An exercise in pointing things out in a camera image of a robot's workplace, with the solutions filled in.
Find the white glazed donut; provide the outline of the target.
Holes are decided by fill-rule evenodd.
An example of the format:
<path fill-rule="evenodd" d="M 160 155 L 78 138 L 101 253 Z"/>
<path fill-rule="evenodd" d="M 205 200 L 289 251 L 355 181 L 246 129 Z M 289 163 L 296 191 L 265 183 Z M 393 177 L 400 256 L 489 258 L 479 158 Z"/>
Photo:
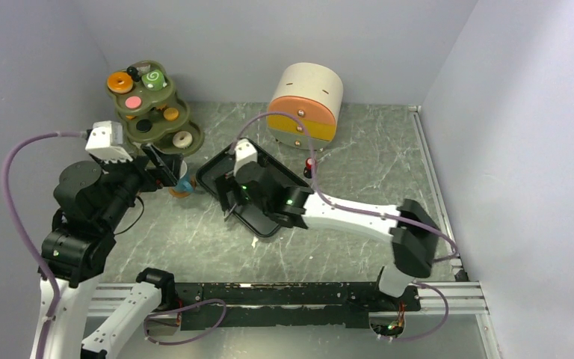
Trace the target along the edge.
<path fill-rule="evenodd" d="M 188 131 L 179 131 L 172 138 L 172 144 L 179 149 L 186 149 L 192 145 L 194 136 Z"/>

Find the black round cookie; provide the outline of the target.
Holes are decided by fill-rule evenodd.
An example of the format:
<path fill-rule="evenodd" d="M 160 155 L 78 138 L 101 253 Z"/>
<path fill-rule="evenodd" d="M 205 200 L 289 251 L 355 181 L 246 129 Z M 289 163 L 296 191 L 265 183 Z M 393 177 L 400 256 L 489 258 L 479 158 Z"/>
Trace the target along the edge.
<path fill-rule="evenodd" d="M 148 119 L 139 120 L 135 124 L 135 127 L 136 127 L 136 130 L 138 130 L 140 133 L 149 132 L 152 129 L 152 121 L 148 120 Z"/>

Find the orange round coaster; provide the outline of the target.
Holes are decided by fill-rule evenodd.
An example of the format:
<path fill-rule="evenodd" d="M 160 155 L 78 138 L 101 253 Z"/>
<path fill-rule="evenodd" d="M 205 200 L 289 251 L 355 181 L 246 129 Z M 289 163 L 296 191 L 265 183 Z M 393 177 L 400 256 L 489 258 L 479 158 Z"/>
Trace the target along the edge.
<path fill-rule="evenodd" d="M 196 190 L 197 183 L 194 177 L 190 177 L 188 180 L 182 178 L 178 181 L 178 183 L 173 186 L 169 187 L 169 193 L 177 198 L 184 198 L 188 197 L 189 195 L 193 194 Z"/>

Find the blue mug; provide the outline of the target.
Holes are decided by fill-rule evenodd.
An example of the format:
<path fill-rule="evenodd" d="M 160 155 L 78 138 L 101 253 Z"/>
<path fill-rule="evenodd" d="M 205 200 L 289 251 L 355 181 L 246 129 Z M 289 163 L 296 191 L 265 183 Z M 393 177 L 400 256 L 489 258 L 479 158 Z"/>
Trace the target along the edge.
<path fill-rule="evenodd" d="M 188 165 L 182 160 L 179 168 L 179 178 L 177 184 L 173 187 L 176 193 L 192 193 L 194 192 L 194 186 L 192 185 L 191 176 L 188 173 Z"/>

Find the tan round biscuit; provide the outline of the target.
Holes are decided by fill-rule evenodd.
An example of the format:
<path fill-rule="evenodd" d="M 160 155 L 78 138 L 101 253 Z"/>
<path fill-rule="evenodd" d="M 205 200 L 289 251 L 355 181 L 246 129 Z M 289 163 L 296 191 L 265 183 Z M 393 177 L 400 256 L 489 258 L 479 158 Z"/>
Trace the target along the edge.
<path fill-rule="evenodd" d="M 177 120 L 179 118 L 179 110 L 177 108 L 174 108 L 174 107 L 166 108 L 163 111 L 163 116 L 164 116 L 164 119 L 167 121 Z"/>

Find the pink round cookie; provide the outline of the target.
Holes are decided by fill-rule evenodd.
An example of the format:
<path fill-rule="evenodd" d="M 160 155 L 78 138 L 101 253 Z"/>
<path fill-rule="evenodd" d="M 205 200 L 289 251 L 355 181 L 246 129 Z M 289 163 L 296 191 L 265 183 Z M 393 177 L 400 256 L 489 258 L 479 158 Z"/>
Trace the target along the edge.
<path fill-rule="evenodd" d="M 124 105 L 128 109 L 134 110 L 140 108 L 143 100 L 139 96 L 130 96 L 125 99 Z"/>

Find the green swirl roll cake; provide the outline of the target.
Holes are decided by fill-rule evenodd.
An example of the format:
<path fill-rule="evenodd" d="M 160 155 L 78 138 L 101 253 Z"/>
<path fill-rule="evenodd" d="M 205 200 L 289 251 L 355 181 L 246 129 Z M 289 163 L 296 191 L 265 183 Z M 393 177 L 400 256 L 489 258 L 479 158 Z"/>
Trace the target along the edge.
<path fill-rule="evenodd" d="M 141 76 L 141 81 L 147 90 L 159 91 L 167 87 L 167 80 L 161 70 L 152 70 Z"/>

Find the orange glazed donut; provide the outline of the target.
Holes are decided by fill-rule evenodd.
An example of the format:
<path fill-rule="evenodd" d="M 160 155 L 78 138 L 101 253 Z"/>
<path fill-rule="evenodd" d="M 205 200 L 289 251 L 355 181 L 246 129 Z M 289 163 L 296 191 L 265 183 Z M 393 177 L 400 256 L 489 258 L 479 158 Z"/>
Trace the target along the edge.
<path fill-rule="evenodd" d="M 117 71 L 108 76 L 106 85 L 112 93 L 125 94 L 134 87 L 132 77 L 124 71 Z"/>

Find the brown chocolate round cookie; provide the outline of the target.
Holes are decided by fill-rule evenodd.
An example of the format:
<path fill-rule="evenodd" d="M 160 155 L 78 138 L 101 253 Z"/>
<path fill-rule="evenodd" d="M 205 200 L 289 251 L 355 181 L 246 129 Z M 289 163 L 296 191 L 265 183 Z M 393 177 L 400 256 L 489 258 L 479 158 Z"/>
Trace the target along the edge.
<path fill-rule="evenodd" d="M 148 61 L 137 62 L 133 64 L 133 67 L 135 67 L 138 71 L 145 71 L 150 68 L 150 62 Z"/>

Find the metal food tongs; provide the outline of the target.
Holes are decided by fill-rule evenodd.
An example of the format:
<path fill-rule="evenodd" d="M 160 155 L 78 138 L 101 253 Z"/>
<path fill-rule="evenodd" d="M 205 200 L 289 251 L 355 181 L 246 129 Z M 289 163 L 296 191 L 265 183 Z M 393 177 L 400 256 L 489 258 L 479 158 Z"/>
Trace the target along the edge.
<path fill-rule="evenodd" d="M 228 209 L 227 211 L 225 211 L 223 221 L 227 222 L 229 220 L 229 218 L 235 213 L 237 208 L 238 208 L 238 205 L 234 205 L 231 209 Z"/>

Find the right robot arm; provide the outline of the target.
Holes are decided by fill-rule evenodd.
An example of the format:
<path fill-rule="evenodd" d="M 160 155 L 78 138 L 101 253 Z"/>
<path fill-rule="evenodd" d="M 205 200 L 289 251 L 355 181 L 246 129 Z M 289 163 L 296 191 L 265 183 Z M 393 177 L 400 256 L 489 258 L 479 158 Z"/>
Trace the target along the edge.
<path fill-rule="evenodd" d="M 392 264 L 383 268 L 373 291 L 381 309 L 392 309 L 411 281 L 432 274 L 440 230 L 415 200 L 384 206 L 328 197 L 257 163 L 218 175 L 215 185 L 224 210 L 249 206 L 281 227 L 339 230 L 385 243 Z"/>

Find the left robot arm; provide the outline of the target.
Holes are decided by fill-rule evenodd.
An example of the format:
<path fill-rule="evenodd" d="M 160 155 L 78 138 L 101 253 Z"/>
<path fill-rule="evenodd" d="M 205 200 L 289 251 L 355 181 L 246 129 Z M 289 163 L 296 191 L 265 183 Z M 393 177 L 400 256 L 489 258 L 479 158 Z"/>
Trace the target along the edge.
<path fill-rule="evenodd" d="M 182 157 L 147 150 L 127 162 L 91 159 L 65 168 L 53 195 L 58 210 L 40 249 L 40 318 L 33 358 L 113 358 L 155 311 L 179 308 L 175 278 L 144 269 L 120 306 L 91 335 L 87 312 L 127 210 L 145 192 L 178 183 Z"/>

